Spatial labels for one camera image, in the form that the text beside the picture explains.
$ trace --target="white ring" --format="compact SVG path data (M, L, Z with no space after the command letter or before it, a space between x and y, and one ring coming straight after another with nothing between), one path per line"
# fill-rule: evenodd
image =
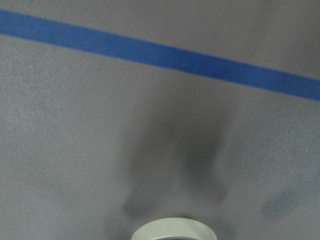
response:
M140 227L131 240L217 240L215 233L206 225L182 217L155 220Z

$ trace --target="floor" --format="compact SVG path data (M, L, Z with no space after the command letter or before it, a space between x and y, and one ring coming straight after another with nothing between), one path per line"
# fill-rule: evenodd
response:
M0 9L320 80L318 0ZM0 102L1 240L129 240L164 217L320 236L320 101L0 34Z

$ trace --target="gray floor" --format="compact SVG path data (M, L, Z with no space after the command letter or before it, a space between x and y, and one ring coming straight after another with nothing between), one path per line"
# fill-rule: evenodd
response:
M320 79L318 0L2 0L0 8ZM320 103L0 35L0 239L320 236Z

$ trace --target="blue line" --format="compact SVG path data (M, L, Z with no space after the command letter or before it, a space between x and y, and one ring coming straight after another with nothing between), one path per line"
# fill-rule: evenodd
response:
M0 9L0 34L320 101L320 81Z

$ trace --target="roll of tape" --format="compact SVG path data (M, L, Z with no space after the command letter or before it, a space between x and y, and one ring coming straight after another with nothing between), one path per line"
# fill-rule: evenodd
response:
M199 221L169 217L143 225L135 231L131 240L217 240L217 237Z

